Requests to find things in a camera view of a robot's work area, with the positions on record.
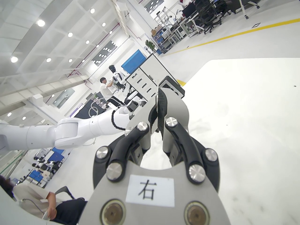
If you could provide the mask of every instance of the black trousers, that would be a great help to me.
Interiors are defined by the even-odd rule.
[[[53,222],[64,225],[76,225],[87,201],[83,198],[72,199],[62,202],[56,207],[57,215]]]
[[[110,102],[110,103],[114,104],[115,106],[124,105],[124,103],[122,101],[120,101],[119,99],[117,99],[115,96],[112,96],[111,98],[109,98],[107,100],[107,102]]]

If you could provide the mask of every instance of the metal screw cap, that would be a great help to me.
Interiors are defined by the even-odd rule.
[[[103,146],[97,150],[96,157],[98,159],[104,159],[107,156],[108,148]]]
[[[206,149],[205,155],[209,161],[216,161],[218,159],[218,155],[213,149]]]
[[[121,176],[122,171],[123,171],[123,169],[122,169],[121,164],[118,162],[113,162],[113,163],[109,164],[106,169],[106,177],[109,180],[115,180]]]
[[[132,131],[132,127],[129,127],[128,129],[125,130],[124,135],[128,136],[128,134]]]
[[[169,117],[166,119],[166,124],[169,126],[169,127],[175,127],[177,124],[178,124],[178,121],[176,118],[173,118],[173,117]]]
[[[148,124],[146,122],[139,122],[137,128],[139,131],[145,131],[148,128]]]
[[[199,202],[191,202],[185,208],[184,220],[187,225],[208,225],[208,210],[203,204]]]
[[[104,220],[106,224],[120,224],[123,218],[123,209],[118,203],[112,203],[104,210]]]
[[[198,164],[194,164],[189,167],[189,175],[192,180],[198,183],[204,181],[206,176],[204,168]]]

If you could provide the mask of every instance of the white paper label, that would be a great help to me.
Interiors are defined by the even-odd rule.
[[[175,207],[174,179],[131,175],[127,203]]]

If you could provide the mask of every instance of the black cable sleeve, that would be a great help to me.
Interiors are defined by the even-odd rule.
[[[113,115],[115,114],[115,110],[113,110],[113,112],[112,112],[112,125],[116,128],[116,129],[118,129],[118,130],[121,130],[121,131],[124,131],[125,130],[125,128],[121,128],[121,127],[119,127],[119,126],[117,126],[116,124],[115,124],[115,121],[114,121],[114,119],[113,119]]]

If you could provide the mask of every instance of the computer screen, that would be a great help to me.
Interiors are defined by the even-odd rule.
[[[194,3],[190,3],[187,7],[182,11],[186,18],[189,18],[193,13],[196,12],[196,6]]]

